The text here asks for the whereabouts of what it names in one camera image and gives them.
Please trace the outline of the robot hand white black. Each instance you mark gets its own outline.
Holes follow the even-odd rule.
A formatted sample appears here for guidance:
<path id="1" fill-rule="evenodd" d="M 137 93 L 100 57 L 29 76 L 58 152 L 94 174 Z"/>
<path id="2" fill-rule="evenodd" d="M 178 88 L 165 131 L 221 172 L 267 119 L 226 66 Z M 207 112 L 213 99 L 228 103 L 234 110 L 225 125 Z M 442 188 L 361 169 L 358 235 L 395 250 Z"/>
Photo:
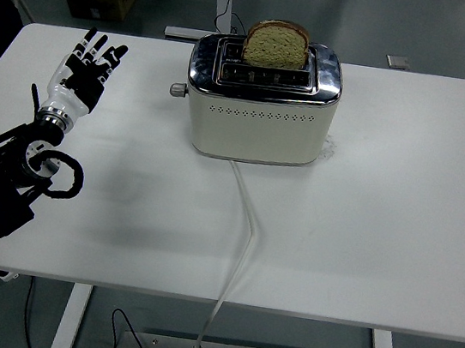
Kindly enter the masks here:
<path id="1" fill-rule="evenodd" d="M 109 76 L 128 52 L 126 45 L 111 45 L 100 53 L 108 36 L 102 34 L 92 43 L 97 32 L 95 27 L 87 31 L 60 63 L 48 84 L 48 99 L 42 104 L 43 109 L 54 107 L 73 120 L 94 110 Z"/>

